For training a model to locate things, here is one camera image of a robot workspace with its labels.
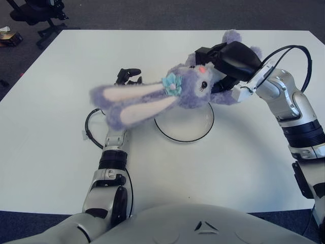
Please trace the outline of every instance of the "blue flower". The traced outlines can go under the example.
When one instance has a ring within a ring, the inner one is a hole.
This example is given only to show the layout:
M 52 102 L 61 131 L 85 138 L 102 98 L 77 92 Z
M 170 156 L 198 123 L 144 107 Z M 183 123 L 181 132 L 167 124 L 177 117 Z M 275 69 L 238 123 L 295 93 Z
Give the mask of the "blue flower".
M 161 79 L 162 85 L 166 88 L 169 96 L 179 96 L 182 92 L 182 77 L 170 73 L 166 78 Z

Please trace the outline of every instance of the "table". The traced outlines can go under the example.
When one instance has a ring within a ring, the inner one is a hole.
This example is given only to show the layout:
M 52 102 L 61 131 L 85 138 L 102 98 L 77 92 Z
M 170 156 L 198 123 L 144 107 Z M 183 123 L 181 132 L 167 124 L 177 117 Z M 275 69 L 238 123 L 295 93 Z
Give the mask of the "table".
M 325 126 L 325 47 L 308 31 L 241 30 L 243 43 L 263 56 L 297 44 L 313 58 L 305 94 Z M 223 30 L 64 30 L 0 102 L 0 210 L 74 214 L 81 211 L 101 151 L 83 140 L 88 92 L 113 84 L 120 68 L 140 68 L 144 83 L 201 46 L 221 42 Z M 279 67 L 301 87 L 306 58 L 292 50 Z M 311 208 L 296 183 L 294 159 L 266 103 L 258 96 L 236 105 L 213 105 L 215 124 L 195 143 L 165 138 L 149 121 L 131 130 L 128 168 L 134 213 L 168 203 L 206 203 L 244 212 Z M 90 121 L 104 141 L 101 113 Z

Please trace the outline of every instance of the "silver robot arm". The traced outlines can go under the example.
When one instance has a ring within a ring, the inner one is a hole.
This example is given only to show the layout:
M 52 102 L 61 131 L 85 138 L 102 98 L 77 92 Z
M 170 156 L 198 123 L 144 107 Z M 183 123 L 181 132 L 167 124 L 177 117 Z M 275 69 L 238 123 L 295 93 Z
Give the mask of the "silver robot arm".
M 315 199 L 315 219 L 325 218 L 325 135 L 307 97 L 296 88 L 292 75 L 275 69 L 256 90 L 267 102 L 296 159 L 295 177 L 302 194 Z
M 72 215 L 41 234 L 8 243 L 88 244 L 124 221 L 128 144 L 128 131 L 109 130 L 99 169 L 94 173 L 82 213 Z

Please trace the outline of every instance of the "bunny ear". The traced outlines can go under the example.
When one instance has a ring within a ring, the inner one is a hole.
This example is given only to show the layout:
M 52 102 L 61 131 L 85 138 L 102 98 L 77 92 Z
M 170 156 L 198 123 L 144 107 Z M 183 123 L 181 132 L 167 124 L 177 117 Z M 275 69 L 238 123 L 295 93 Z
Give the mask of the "bunny ear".
M 174 107 L 178 100 L 179 97 L 167 96 L 152 102 L 138 100 L 117 103 L 107 114 L 107 123 L 113 130 L 127 129 Z
M 195 52 L 194 53 L 191 53 L 187 60 L 185 61 L 185 66 L 195 66 L 197 65 L 197 62 L 196 62 L 196 57 L 195 57 Z
M 90 97 L 95 106 L 108 109 L 116 102 L 143 97 L 163 89 L 161 82 L 151 85 L 105 85 L 91 90 Z

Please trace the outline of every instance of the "gray carpet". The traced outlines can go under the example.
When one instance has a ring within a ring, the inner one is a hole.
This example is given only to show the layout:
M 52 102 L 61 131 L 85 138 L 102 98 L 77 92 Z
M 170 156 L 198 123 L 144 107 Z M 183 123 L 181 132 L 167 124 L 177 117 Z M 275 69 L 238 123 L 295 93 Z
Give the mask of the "gray carpet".
M 293 29 L 309 30 L 325 43 L 324 0 L 66 0 L 65 5 L 70 17 L 65 23 L 82 29 Z M 0 85 L 0 100 L 42 53 L 35 45 L 37 31 L 47 28 L 46 23 L 28 26 L 15 22 L 9 17 L 10 11 L 9 4 L 2 1 L 0 27 L 10 26 L 24 41 L 17 47 L 0 48 L 0 79 L 10 84 Z M 302 233 L 309 213 L 301 210 L 254 215 Z M 66 217 L 0 212 L 0 243 L 40 233 Z M 314 220 L 306 236 L 319 243 Z

